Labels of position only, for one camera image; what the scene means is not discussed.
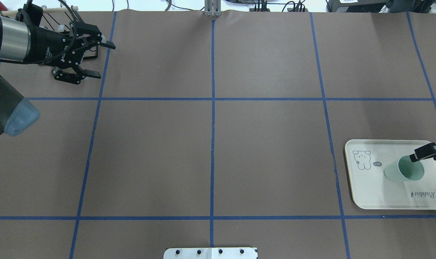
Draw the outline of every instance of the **blue plastic cap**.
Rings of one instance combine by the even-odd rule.
[[[26,98],[23,98],[7,120],[4,132],[15,137],[34,124],[39,117],[39,111]]]

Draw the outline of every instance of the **plastic cup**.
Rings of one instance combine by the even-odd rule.
[[[424,166],[420,161],[411,162],[410,156],[403,156],[386,166],[384,175],[393,182],[417,181],[424,176]]]

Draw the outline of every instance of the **white tray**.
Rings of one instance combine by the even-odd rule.
[[[384,168],[429,141],[359,140],[346,143],[345,154],[352,199],[362,209],[436,210],[436,161],[422,160],[421,180],[392,182]]]

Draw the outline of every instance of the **white bracket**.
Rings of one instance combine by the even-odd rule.
[[[203,14],[205,16],[221,16],[221,0],[205,0]]]
[[[252,247],[167,249],[164,259],[258,259],[258,249]]]

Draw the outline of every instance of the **white metal plate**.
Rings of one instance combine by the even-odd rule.
[[[258,249],[252,247],[167,249],[164,259],[258,259],[257,251]]]
[[[392,182],[384,175],[388,164],[428,143],[422,140],[349,140],[344,150],[355,204],[362,209],[436,210],[436,161],[421,161],[425,174],[418,181]]]

